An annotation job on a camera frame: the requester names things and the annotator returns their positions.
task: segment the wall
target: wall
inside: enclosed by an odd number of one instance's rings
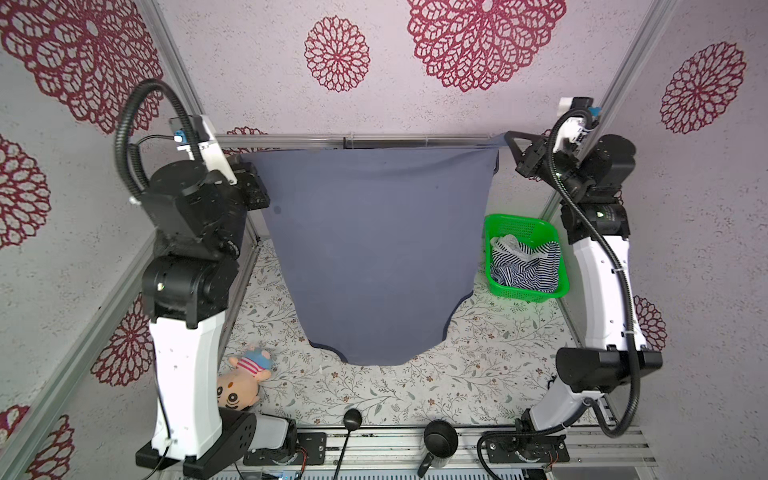
[[[544,132],[561,96],[599,102],[650,0],[159,3],[219,131],[498,134]],[[551,189],[503,155],[488,212],[537,217]]]
[[[763,0],[683,0],[607,129],[637,145],[633,289],[664,350],[637,423],[665,478],[768,467],[766,23]]]
[[[115,173],[112,134],[129,89],[163,72],[125,0],[2,0],[0,36],[1,448],[152,233]],[[169,116],[152,99],[134,134],[166,134]],[[176,156],[159,142],[142,145],[149,172]]]

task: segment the black handle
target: black handle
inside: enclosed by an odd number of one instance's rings
[[[424,460],[422,461],[422,464],[419,465],[419,478],[424,478],[424,475],[427,472],[427,468],[432,464],[432,460],[435,459],[435,456],[431,453],[428,453],[426,457],[424,457]]]
[[[344,448],[341,449],[341,455],[339,455],[339,462],[336,463],[336,471],[333,473],[333,480],[337,480],[339,477],[339,470],[341,470],[341,461],[344,459],[344,452],[346,452],[346,443],[349,441],[349,435],[352,432],[346,433],[346,439],[344,439]]]

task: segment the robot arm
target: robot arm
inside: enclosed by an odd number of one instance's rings
[[[147,179],[128,137],[153,91],[174,106],[174,140],[190,160],[164,165]],[[165,245],[142,277],[158,401],[154,434],[136,453],[137,465],[161,470],[183,462],[185,475],[209,478],[249,449],[280,449],[291,436],[289,425],[295,430],[291,422],[258,422],[261,415],[220,409],[216,394],[217,347],[247,212],[270,203],[253,165],[230,165],[206,119],[187,116],[173,90],[154,79],[141,82],[128,98],[114,151],[131,202],[144,208]]]
[[[571,111],[558,121],[549,137],[519,132],[505,135],[517,172],[524,177],[540,177],[564,198],[561,218],[581,271],[587,307],[584,348],[558,350],[557,379],[524,415],[524,427],[529,432],[567,426],[586,406],[593,406],[601,419],[597,400],[633,380],[631,356],[637,356],[639,365],[636,382],[662,365],[661,354],[647,349],[634,308],[626,304],[631,302],[629,224],[615,195],[634,169],[634,145],[618,135],[604,135],[580,164],[574,154],[595,125],[590,115],[594,110],[591,98],[574,98]],[[523,153],[515,138],[530,140],[531,146]],[[626,321],[627,311],[631,311],[630,322]],[[628,425],[634,408],[627,414],[629,418],[622,424]],[[603,427],[612,436],[623,433]]]

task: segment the striped clothing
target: striped clothing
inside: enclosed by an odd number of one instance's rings
[[[491,278],[503,286],[552,293],[558,289],[560,244],[549,242],[535,249],[514,235],[491,239]]]
[[[272,368],[272,359],[266,358],[262,350],[249,350],[237,361],[237,367],[256,376],[258,372]]]

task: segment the doll face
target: doll face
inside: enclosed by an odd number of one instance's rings
[[[258,381],[241,369],[235,369],[217,380],[219,407],[231,410],[246,409],[255,403],[258,392]]]

